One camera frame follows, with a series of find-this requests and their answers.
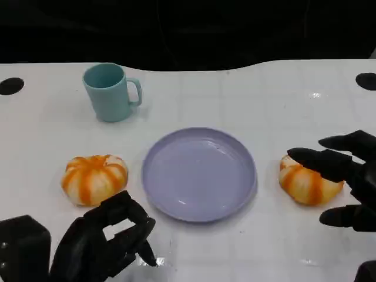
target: black dot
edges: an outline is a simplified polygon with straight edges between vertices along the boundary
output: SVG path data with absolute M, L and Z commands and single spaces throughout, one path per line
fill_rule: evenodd
M 8 78 L 0 82 L 0 95 L 12 95 L 20 91 L 24 86 L 21 78 Z
M 357 84 L 366 90 L 376 90 L 376 73 L 367 72 L 357 75 Z

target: mug handle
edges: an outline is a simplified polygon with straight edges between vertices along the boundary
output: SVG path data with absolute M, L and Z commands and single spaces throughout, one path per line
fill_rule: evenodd
M 136 78 L 127 78 L 127 82 L 133 82 L 137 89 L 137 94 L 139 96 L 139 100 L 137 102 L 129 102 L 131 106 L 139 106 L 142 103 L 142 90 L 141 90 L 141 84 L 138 79 Z

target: pumpkin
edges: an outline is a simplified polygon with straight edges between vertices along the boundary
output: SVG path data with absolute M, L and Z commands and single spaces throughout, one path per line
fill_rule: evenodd
M 96 206 L 122 190 L 127 178 L 119 157 L 75 157 L 67 164 L 61 185 L 74 204 Z
M 328 203 L 344 185 L 343 181 L 335 183 L 322 178 L 318 172 L 305 168 L 288 155 L 280 161 L 279 182 L 295 201 L 309 206 Z

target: plate rim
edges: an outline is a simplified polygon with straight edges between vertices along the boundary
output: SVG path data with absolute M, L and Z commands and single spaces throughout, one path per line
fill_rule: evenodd
M 247 196 L 244 197 L 243 200 L 240 201 L 240 204 L 238 204 L 235 208 L 230 209 L 227 213 L 222 214 L 220 216 L 216 216 L 216 217 L 208 218 L 208 219 L 202 219 L 202 220 L 188 219 L 188 218 L 180 217 L 180 216 L 172 213 L 171 211 L 166 210 L 163 206 L 161 206 L 159 203 L 157 203 L 153 199 L 153 197 L 150 195 L 148 189 L 146 188 L 146 185 L 145 185 L 145 176 L 146 176 L 146 173 L 147 173 L 147 171 L 146 171 L 146 163 L 152 157 L 152 153 L 154 151 L 154 148 L 157 147 L 159 144 L 163 143 L 166 139 L 170 139 L 173 135 L 177 135 L 177 134 L 179 134 L 181 132 L 186 132 L 186 131 L 190 131 L 190 130 L 212 131 L 212 132 L 224 135 L 225 137 L 227 137 L 229 139 L 232 139 L 233 141 L 235 141 L 236 143 L 238 143 L 240 145 L 240 147 L 242 147 L 245 150 L 245 152 L 247 152 L 247 157 L 250 159 L 250 161 L 251 161 L 251 163 L 253 165 L 254 179 L 253 179 L 253 182 L 251 183 L 250 187 L 248 188 Z M 255 197 L 255 195 L 257 193 L 257 190 L 258 190 L 257 168 L 256 168 L 256 163 L 255 163 L 255 161 L 253 159 L 252 154 L 248 151 L 248 149 L 245 147 L 245 145 L 242 144 L 242 142 L 240 142 L 239 140 L 237 140 L 234 136 L 232 136 L 232 135 L 230 135 L 230 134 L 228 134 L 226 132 L 223 132 L 221 130 L 212 129 L 212 128 L 209 128 L 209 127 L 187 127 L 187 128 L 182 128 L 182 129 L 175 130 L 175 131 L 173 131 L 171 133 L 168 133 L 167 135 L 164 135 L 163 137 L 161 137 L 148 150 L 148 152 L 146 154 L 146 157 L 144 158 L 144 160 L 142 162 L 142 176 L 141 176 L 141 178 L 142 178 L 142 187 L 143 187 L 143 190 L 146 193 L 146 197 L 147 197 L 148 201 L 150 201 L 151 204 L 155 206 L 155 208 L 157 208 L 162 213 L 164 213 L 164 214 L 166 214 L 166 215 L 168 215 L 168 216 L 170 216 L 170 217 L 172 217 L 174 219 L 185 221 L 185 222 L 191 222 L 191 223 L 205 223 L 205 222 L 213 222 L 213 221 L 218 221 L 218 220 L 221 220 L 221 219 L 225 219 L 226 217 L 229 217 L 232 214 L 237 213 L 244 205 L 246 205 L 249 201 L 251 201 Z

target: small pumpkin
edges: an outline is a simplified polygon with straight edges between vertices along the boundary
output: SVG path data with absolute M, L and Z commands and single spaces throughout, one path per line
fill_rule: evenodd
M 328 203 L 342 189 L 344 182 L 335 183 L 307 169 L 290 156 L 280 161 L 279 182 L 295 201 L 309 206 Z
M 119 157 L 75 157 L 67 164 L 61 185 L 74 204 L 96 206 L 122 190 L 127 179 L 127 168 Z

